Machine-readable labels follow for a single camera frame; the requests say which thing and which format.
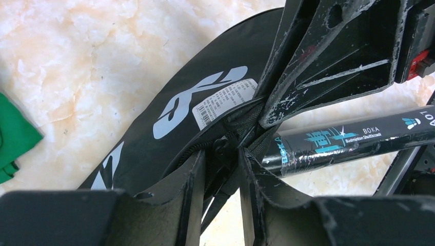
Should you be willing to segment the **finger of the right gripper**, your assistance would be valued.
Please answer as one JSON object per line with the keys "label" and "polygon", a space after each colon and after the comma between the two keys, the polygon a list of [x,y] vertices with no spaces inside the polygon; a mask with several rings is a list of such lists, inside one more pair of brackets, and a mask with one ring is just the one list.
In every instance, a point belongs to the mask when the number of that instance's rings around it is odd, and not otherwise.
{"label": "finger of the right gripper", "polygon": [[267,99],[260,125],[391,86],[407,14],[407,1],[320,1],[286,69],[296,87]]}
{"label": "finger of the right gripper", "polygon": [[272,25],[276,31],[273,45],[253,95],[255,101],[266,101],[278,92],[296,87],[296,80],[288,79],[290,65],[308,27],[319,7],[320,1],[286,1],[281,8],[280,21]]}

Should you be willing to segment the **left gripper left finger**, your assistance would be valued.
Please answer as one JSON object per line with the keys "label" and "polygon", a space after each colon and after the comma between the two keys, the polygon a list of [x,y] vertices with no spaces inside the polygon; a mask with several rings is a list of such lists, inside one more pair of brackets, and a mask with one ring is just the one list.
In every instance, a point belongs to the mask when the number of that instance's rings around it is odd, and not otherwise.
{"label": "left gripper left finger", "polygon": [[135,197],[121,190],[1,197],[1,245],[198,245],[205,152]]}

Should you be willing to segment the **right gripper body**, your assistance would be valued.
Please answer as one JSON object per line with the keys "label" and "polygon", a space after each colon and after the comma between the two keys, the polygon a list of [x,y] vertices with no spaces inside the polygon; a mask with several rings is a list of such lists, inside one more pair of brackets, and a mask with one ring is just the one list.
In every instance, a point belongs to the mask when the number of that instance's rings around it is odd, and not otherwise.
{"label": "right gripper body", "polygon": [[395,82],[433,73],[434,1],[414,1],[405,22]]}

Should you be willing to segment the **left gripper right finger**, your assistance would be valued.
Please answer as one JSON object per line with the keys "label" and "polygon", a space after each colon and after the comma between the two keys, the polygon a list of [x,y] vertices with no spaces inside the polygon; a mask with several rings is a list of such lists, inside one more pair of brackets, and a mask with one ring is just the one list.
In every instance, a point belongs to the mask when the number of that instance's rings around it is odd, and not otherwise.
{"label": "left gripper right finger", "polygon": [[245,245],[434,245],[432,196],[311,197],[239,150]]}

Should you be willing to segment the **black shuttlecock tube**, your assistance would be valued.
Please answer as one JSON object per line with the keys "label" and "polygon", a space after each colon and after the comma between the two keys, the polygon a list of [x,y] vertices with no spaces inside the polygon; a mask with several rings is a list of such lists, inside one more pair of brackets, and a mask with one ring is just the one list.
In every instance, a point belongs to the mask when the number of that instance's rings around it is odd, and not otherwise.
{"label": "black shuttlecock tube", "polygon": [[262,166],[286,177],[434,143],[434,106],[274,134]]}

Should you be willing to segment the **black racket bag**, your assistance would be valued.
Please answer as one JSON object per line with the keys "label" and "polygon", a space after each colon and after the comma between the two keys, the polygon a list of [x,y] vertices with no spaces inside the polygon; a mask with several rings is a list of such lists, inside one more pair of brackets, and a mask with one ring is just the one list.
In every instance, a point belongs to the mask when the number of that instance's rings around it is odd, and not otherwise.
{"label": "black racket bag", "polygon": [[81,184],[116,190],[116,233],[199,230],[205,195],[234,172],[240,141],[254,133],[262,107],[254,94],[282,13],[252,16],[202,49]]}

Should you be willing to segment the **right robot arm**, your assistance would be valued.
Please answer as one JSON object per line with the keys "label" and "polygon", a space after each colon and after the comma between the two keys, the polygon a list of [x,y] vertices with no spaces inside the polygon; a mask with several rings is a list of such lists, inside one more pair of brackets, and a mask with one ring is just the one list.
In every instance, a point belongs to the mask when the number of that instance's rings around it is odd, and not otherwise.
{"label": "right robot arm", "polygon": [[280,177],[397,152],[376,193],[433,183],[434,120],[415,111],[277,133],[285,120],[434,72],[434,1],[287,1],[257,95],[268,96],[255,151]]}

